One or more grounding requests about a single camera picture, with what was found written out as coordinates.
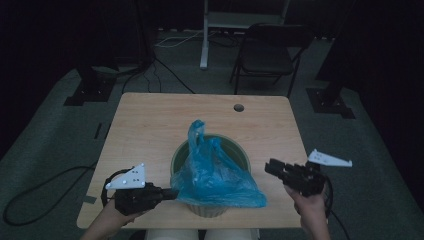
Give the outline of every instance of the desk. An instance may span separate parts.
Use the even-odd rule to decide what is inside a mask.
[[[206,70],[208,68],[209,27],[247,29],[255,23],[284,24],[290,1],[291,0],[284,0],[283,8],[281,10],[280,15],[269,15],[231,12],[210,12],[208,7],[209,1],[205,0],[205,8],[203,13],[203,43],[202,56],[200,57],[200,69]]]
[[[235,104],[244,111],[236,112]],[[187,139],[191,123],[205,122],[205,133],[235,140],[249,156],[251,173],[268,199],[264,208],[230,208],[202,218],[178,201],[163,201],[126,228],[286,228],[300,227],[299,215],[282,182],[264,171],[270,158],[304,164],[307,155],[287,98],[279,96],[126,93],[113,119],[77,224],[87,228],[102,209],[100,193],[112,173],[146,166],[146,181],[170,187],[175,150]]]

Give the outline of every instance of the black stand base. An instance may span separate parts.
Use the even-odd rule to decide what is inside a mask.
[[[77,68],[81,83],[64,106],[82,106],[85,102],[107,102],[115,85],[116,78],[103,79],[91,67]]]
[[[306,92],[316,113],[340,114],[345,119],[355,119],[352,109],[346,107],[340,96],[332,102],[326,102],[325,89],[307,88]]]

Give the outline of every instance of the dark background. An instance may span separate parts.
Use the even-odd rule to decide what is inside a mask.
[[[203,1],[142,0],[152,29],[201,29]],[[282,1],[211,1],[210,10],[279,13]],[[132,0],[0,3],[0,157],[54,84],[78,64],[116,68],[138,59]],[[286,23],[334,38],[317,78],[358,92],[423,208],[424,8],[413,0],[296,0]]]

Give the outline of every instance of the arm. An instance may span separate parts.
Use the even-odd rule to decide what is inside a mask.
[[[284,186],[284,188],[299,208],[302,228],[310,235],[311,239],[330,240],[323,193],[306,198],[287,186]]]
[[[115,235],[122,226],[141,216],[143,213],[122,215],[115,209],[115,200],[110,200],[91,223],[80,240],[102,240]]]

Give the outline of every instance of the pants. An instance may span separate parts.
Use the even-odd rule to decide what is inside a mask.
[[[196,229],[149,229],[145,240],[198,240]],[[259,229],[210,229],[205,240],[258,240]]]

